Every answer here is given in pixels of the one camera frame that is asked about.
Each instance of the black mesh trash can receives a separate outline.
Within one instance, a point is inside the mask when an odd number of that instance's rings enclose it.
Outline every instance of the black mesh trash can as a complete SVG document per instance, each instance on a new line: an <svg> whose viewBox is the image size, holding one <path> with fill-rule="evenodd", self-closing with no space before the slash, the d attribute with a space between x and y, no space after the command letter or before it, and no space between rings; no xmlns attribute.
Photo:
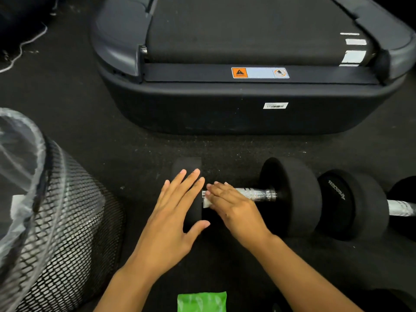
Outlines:
<svg viewBox="0 0 416 312"><path fill-rule="evenodd" d="M73 311L117 269L122 205L27 117L0 108L0 312Z"/></svg>

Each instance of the gym floor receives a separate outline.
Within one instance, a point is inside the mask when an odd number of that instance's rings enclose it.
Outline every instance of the gym floor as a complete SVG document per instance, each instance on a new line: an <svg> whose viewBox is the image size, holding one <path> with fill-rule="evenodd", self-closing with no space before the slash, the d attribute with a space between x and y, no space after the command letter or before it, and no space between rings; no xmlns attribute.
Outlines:
<svg viewBox="0 0 416 312"><path fill-rule="evenodd" d="M122 262L132 252L172 162L201 156L207 181L253 185L271 156L296 157L318 176L339 167L370 173L385 190L416 175L416 72L357 127L329 136L172 136L125 119L96 72L89 22L100 0L66 0L48 33L0 74L2 107L26 114L126 203ZM270 279L207 210L212 225L154 285L144 311L175 311L180 293L227 291L229 311L268 311ZM342 291L394 288L416 296L416 243L393 230L372 242L318 233L286 242Z"/></svg>

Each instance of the treadmill belt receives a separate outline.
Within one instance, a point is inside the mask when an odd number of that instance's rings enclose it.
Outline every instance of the treadmill belt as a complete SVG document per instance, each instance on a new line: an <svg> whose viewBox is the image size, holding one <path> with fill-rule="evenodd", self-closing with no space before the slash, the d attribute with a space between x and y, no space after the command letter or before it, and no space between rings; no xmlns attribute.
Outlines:
<svg viewBox="0 0 416 312"><path fill-rule="evenodd" d="M366 65L375 52L332 0L158 0L146 45L158 63L338 66L358 50Z"/></svg>

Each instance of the dumbbell plate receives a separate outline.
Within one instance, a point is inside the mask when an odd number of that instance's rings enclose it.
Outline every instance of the dumbbell plate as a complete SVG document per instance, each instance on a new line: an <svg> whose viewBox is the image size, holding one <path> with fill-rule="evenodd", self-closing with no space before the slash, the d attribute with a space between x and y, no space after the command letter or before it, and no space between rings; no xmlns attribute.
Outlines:
<svg viewBox="0 0 416 312"><path fill-rule="evenodd" d="M173 180L183 169L186 170L187 177L196 168L199 168L201 171L200 176L203 176L201 158L178 158L172 166L171 180ZM196 196L185 216L184 231L188 231L197 221L202 220L202 203L202 194L199 194Z"/></svg>
<svg viewBox="0 0 416 312"><path fill-rule="evenodd" d="M322 198L314 173L295 158L270 158L261 170L260 188L274 188L276 202L258 204L263 219L278 236L307 236L319 222Z"/></svg>
<svg viewBox="0 0 416 312"><path fill-rule="evenodd" d="M416 203L416 176L396 183L388 192L387 199ZM416 241L416 217L390 217L390 225L400 234Z"/></svg>
<svg viewBox="0 0 416 312"><path fill-rule="evenodd" d="M388 203L371 176L331 170L318 182L322 192L320 231L343 241L383 234L388 226Z"/></svg>

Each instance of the treadmill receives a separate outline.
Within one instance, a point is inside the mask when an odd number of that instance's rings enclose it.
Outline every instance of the treadmill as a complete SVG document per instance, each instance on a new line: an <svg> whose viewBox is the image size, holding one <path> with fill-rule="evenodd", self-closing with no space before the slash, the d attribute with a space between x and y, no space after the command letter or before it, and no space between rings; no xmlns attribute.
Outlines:
<svg viewBox="0 0 416 312"><path fill-rule="evenodd" d="M190 135L346 131L416 61L372 0L105 0L91 44L123 115Z"/></svg>

